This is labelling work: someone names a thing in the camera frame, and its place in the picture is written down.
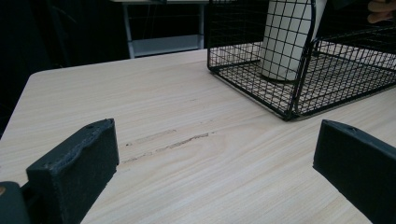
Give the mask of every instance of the hand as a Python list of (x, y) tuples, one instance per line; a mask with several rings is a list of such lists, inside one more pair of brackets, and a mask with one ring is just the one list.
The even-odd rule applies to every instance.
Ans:
[(369, 3), (368, 8), (373, 13), (367, 17), (370, 23), (392, 19), (392, 11), (396, 10), (396, 0), (386, 3), (385, 0), (373, 0)]

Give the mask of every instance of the metal wire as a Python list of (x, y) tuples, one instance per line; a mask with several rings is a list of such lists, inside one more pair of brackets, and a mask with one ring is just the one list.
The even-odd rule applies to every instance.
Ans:
[(326, 13), (328, 4), (315, 38), (315, 5), (211, 1), (208, 68), (283, 119), (311, 116), (394, 86), (395, 27), (364, 24), (348, 32), (340, 26), (346, 12)]

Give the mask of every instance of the wooden table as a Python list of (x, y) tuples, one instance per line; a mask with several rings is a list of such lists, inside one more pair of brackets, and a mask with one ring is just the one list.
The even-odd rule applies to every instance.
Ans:
[(396, 146), (396, 89), (285, 122), (197, 50), (34, 74), (0, 141), (0, 181), (82, 126), (116, 121), (120, 165), (84, 223), (367, 223), (312, 168), (323, 119)]

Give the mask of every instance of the white container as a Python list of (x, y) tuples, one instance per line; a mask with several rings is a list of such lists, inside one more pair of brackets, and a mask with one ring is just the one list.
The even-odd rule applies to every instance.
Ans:
[[(315, 38), (327, 0), (316, 1)], [(309, 0), (270, 0), (262, 41), (262, 76), (290, 81), (297, 77), (307, 34), (311, 26)]]

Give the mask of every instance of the wire mesh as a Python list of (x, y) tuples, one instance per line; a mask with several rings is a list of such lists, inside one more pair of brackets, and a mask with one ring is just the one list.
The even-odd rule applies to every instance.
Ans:
[(346, 29), (340, 21), (359, 7), (333, 11), (329, 4), (318, 26), (317, 5), (211, 1), (208, 68), (283, 119), (311, 116), (394, 86), (394, 26), (367, 25), (359, 17), (346, 26), (366, 23)]

